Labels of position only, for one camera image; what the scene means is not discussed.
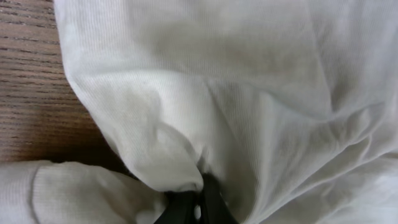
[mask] white fabric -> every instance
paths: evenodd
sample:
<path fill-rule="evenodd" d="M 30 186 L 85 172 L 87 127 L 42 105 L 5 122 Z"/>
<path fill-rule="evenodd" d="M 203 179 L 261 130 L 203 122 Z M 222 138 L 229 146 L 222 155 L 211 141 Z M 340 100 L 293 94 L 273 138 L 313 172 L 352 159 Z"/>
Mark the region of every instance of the white fabric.
<path fill-rule="evenodd" d="M 398 223 L 397 1 L 58 0 L 55 12 L 68 81 L 150 188 L 200 190 L 209 172 L 242 223 Z"/>
<path fill-rule="evenodd" d="M 162 193 L 102 167 L 48 161 L 0 165 L 1 224 L 147 224 Z"/>

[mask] black object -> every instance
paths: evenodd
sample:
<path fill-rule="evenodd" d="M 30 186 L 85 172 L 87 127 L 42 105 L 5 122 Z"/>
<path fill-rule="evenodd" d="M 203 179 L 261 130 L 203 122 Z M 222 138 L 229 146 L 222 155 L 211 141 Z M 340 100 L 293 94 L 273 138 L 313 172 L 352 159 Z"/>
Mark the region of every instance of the black object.
<path fill-rule="evenodd" d="M 195 224 L 196 205 L 201 210 L 200 224 L 238 224 L 221 197 L 217 180 L 209 174 L 203 175 L 203 190 L 199 198 L 193 191 L 167 193 L 167 196 L 169 205 L 155 224 Z"/>

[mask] wooden surface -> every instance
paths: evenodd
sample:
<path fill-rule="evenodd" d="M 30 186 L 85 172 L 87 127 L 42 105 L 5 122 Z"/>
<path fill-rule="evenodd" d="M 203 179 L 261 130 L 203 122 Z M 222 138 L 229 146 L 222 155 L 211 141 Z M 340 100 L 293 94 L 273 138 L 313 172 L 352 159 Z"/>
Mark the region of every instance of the wooden surface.
<path fill-rule="evenodd" d="M 0 161 L 124 170 L 62 68 L 51 1 L 0 0 Z"/>

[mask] sleeve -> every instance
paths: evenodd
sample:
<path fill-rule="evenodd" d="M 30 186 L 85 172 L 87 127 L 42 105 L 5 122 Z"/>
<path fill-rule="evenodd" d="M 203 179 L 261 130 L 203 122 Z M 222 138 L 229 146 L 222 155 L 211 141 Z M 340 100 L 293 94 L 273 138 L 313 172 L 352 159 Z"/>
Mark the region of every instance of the sleeve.
<path fill-rule="evenodd" d="M 48 161 L 0 165 L 0 223 L 153 223 L 162 193 L 102 167 Z"/>

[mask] wood grain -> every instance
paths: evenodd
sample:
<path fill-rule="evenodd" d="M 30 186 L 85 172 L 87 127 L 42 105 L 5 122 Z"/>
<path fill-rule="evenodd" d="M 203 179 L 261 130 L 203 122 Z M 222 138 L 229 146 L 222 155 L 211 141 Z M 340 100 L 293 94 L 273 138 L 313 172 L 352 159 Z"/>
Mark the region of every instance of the wood grain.
<path fill-rule="evenodd" d="M 0 0 L 0 162 L 38 159 L 126 171 L 65 78 L 53 3 Z"/>

